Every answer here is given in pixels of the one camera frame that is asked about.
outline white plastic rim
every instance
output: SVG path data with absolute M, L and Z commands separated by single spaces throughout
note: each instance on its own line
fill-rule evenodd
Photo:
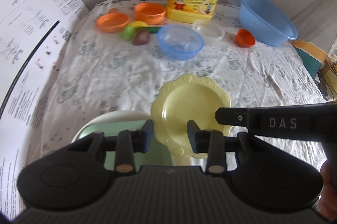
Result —
M 207 20 L 195 21 L 192 24 L 192 29 L 203 37 L 205 45 L 213 45 L 220 42 L 226 33 L 223 27 Z
M 134 120 L 147 120 L 151 119 L 151 116 L 144 112 L 140 111 L 114 111 L 110 113 L 105 113 L 98 117 L 95 117 L 89 121 L 85 126 L 83 126 L 74 136 L 71 143 L 78 140 L 81 132 L 87 128 L 89 125 L 98 124 L 98 123 L 110 123 L 110 122 L 123 122 L 123 121 L 134 121 Z

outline teal fabric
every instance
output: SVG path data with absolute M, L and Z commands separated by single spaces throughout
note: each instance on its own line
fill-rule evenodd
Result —
M 308 70 L 310 76 L 314 79 L 318 69 L 321 67 L 321 62 L 304 52 L 302 49 L 294 47 L 303 61 L 305 68 Z

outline ribbed black surface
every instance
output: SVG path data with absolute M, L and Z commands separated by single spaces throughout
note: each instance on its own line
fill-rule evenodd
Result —
M 221 178 L 199 167 L 143 167 L 117 179 L 97 202 L 75 211 L 46 212 L 30 208 L 18 224 L 216 224 L 326 223 L 313 210 L 275 214 L 239 200 Z

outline clear plastic container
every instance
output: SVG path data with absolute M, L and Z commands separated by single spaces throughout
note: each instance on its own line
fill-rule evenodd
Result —
M 193 23 L 192 29 L 197 31 L 205 41 L 205 45 L 212 45 L 220 42 L 225 35 L 225 30 L 216 23 L 207 20 L 197 20 Z
M 203 48 L 203 38 L 191 28 L 182 25 L 168 25 L 159 30 L 158 44 L 163 53 L 178 61 L 186 61 Z

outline black handle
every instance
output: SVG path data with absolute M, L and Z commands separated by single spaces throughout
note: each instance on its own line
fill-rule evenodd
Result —
M 262 108 L 219 108 L 219 124 L 244 126 L 259 136 L 337 143 L 337 103 Z

